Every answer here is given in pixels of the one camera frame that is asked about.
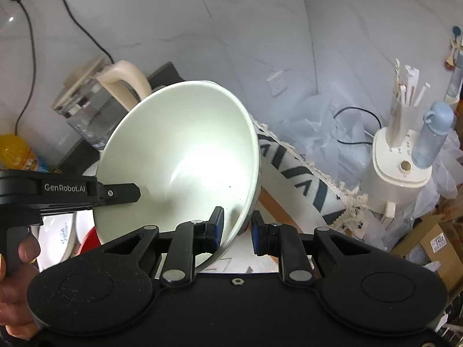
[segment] black cable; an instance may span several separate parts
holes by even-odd
[[[365,108],[360,108],[360,107],[345,107],[345,108],[342,108],[341,110],[339,110],[338,112],[336,112],[333,116],[333,119],[336,120],[336,117],[341,113],[341,112],[344,112],[345,110],[359,110],[359,111],[363,111],[363,112],[366,112],[366,113],[369,113],[371,116],[373,116],[376,121],[378,121],[378,124],[379,124],[379,129],[381,129],[383,126],[381,125],[381,121],[380,119],[378,118],[378,116],[376,116],[373,112],[371,111],[368,111],[366,110]],[[337,140],[339,143],[342,143],[343,145],[373,145],[373,142],[367,142],[367,141],[362,141],[362,142],[344,142],[344,141],[340,141],[340,140]]]
[[[36,55],[35,55],[34,30],[32,29],[32,23],[31,23],[31,18],[29,17],[29,13],[27,13],[27,10],[24,7],[21,0],[13,0],[13,1],[16,1],[20,5],[22,10],[24,11],[24,15],[26,16],[27,25],[29,26],[29,34],[30,34],[31,49],[32,49],[32,84],[31,84],[31,91],[29,92],[29,97],[27,98],[26,104],[24,105],[23,110],[19,114],[18,119],[16,120],[16,123],[14,125],[14,134],[18,135],[19,121],[21,120],[26,108],[29,106],[29,103],[31,102],[31,99],[32,99],[32,95],[34,94],[35,79],[36,79],[36,74],[37,74],[37,59],[36,59]]]
[[[89,33],[87,30],[85,30],[84,27],[82,27],[82,25],[81,25],[80,23],[78,23],[77,20],[74,18],[73,14],[71,13],[71,10],[69,9],[68,2],[67,2],[66,0],[62,0],[62,1],[63,1],[63,4],[64,4],[64,7],[66,8],[66,11],[67,11],[68,14],[69,14],[69,17],[72,19],[72,22],[74,22],[74,23],[76,24],[76,26],[77,26],[78,28],[80,28],[80,29],[85,33],[85,35],[87,35],[87,36],[92,40],[92,42],[95,43],[95,45],[96,45],[102,52],[104,52],[104,54],[105,54],[106,56],[109,57],[111,63],[114,64],[113,57],[108,53],[108,51],[105,50],[105,48],[103,48],[103,47],[98,43],[98,41],[96,41],[96,39],[93,38],[93,36],[91,36],[90,33]]]

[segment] yellow bottle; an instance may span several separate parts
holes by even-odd
[[[17,135],[0,135],[0,164],[3,169],[57,172],[34,154]]]

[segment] black and white pattern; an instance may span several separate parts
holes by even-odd
[[[273,167],[307,197],[328,225],[333,224],[346,209],[342,200],[273,137],[258,126],[256,126],[256,132],[261,155],[269,159]]]

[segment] blue bottle cap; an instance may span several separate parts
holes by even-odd
[[[455,115],[452,108],[443,101],[435,101],[423,116],[429,130],[436,135],[447,135],[453,128]]]

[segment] appliance lid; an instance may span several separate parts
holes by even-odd
[[[52,109],[60,114],[64,114],[71,104],[78,102],[80,98],[75,98],[79,89],[87,85],[94,76],[107,65],[107,60],[100,55],[91,59],[84,66],[74,70],[63,82],[64,88],[52,104]]]

